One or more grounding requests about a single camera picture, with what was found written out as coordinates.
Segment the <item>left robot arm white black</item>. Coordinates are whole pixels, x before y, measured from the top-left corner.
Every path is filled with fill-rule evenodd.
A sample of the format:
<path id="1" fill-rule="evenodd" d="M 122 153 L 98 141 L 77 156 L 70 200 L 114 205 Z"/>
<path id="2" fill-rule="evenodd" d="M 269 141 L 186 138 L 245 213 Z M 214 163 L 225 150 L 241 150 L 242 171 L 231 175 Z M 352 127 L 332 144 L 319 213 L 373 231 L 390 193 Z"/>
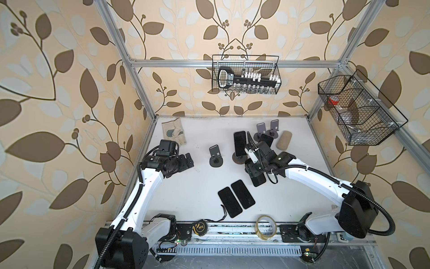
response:
<path id="1" fill-rule="evenodd" d="M 156 215 L 144 225 L 148 207 L 162 181 L 194 166 L 190 154 L 180 154 L 175 141 L 161 140 L 137 166 L 137 181 L 118 216 L 95 237 L 96 269 L 141 269 L 152 247 L 176 231 L 176 217 Z"/>

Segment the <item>grey phone stand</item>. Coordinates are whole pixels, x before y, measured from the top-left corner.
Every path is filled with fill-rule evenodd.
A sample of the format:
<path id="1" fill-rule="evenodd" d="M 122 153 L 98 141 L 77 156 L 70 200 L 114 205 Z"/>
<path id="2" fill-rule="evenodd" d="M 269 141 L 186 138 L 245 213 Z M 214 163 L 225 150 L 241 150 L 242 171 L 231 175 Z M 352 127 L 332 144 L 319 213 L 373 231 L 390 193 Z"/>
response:
<path id="1" fill-rule="evenodd" d="M 265 123 L 264 123 L 264 122 L 262 122 L 262 123 L 258 123 L 258 124 L 256 125 L 256 129 L 257 129 L 257 132 L 254 134 L 253 139 L 254 139 L 256 142 L 259 142 L 259 140 L 260 140 L 261 136 L 262 136 L 263 134 L 265 134 L 265 133 L 266 133 L 267 128 L 266 128 Z"/>

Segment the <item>dark grey back stand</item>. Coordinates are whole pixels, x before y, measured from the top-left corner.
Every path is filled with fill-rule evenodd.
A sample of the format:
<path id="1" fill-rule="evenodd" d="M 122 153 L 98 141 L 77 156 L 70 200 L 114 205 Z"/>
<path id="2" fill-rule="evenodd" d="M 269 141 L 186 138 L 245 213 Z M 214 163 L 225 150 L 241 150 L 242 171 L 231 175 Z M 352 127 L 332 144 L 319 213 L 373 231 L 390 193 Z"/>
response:
<path id="1" fill-rule="evenodd" d="M 209 164 L 213 168 L 219 168 L 223 165 L 224 160 L 222 158 L 220 149 L 218 145 L 211 146 L 209 148 L 209 153 L 211 155 L 209 159 Z"/>

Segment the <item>phone with green case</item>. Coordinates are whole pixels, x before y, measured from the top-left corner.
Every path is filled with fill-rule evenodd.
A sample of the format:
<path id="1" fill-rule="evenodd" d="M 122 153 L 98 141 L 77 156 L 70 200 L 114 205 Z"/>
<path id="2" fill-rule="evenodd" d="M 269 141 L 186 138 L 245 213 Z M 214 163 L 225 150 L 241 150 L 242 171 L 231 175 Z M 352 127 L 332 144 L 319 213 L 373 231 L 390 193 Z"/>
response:
<path id="1" fill-rule="evenodd" d="M 231 188 L 244 209 L 249 209 L 255 205 L 255 199 L 241 179 L 232 183 Z"/>

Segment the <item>phone with purple case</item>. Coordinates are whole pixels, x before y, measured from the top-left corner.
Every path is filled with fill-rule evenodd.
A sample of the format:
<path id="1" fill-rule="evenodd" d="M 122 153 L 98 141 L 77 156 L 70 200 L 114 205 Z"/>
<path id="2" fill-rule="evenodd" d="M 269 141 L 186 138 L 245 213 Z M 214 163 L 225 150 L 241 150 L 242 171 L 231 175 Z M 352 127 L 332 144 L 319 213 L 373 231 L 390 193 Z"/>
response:
<path id="1" fill-rule="evenodd" d="M 230 218 L 233 219 L 243 212 L 242 207 L 230 187 L 226 187 L 218 191 L 218 196 L 222 201 L 222 204 L 226 207 L 226 211 Z"/>

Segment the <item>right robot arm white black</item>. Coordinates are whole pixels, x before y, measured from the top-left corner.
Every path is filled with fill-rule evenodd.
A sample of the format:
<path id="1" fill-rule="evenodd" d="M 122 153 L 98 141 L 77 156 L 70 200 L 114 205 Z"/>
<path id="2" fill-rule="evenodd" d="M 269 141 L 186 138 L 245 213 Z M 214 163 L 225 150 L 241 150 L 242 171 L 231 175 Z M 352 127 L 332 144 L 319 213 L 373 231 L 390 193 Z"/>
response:
<path id="1" fill-rule="evenodd" d="M 374 200 L 370 187 L 363 181 L 351 183 L 308 166 L 296 156 L 282 151 L 275 153 L 266 142 L 255 143 L 247 133 L 245 171 L 251 179 L 272 174 L 295 180 L 323 195 L 335 209 L 321 213 L 306 213 L 296 224 L 293 236 L 309 242 L 320 234 L 346 232 L 355 238 L 367 234 L 390 236 L 395 233 L 395 221 Z"/>

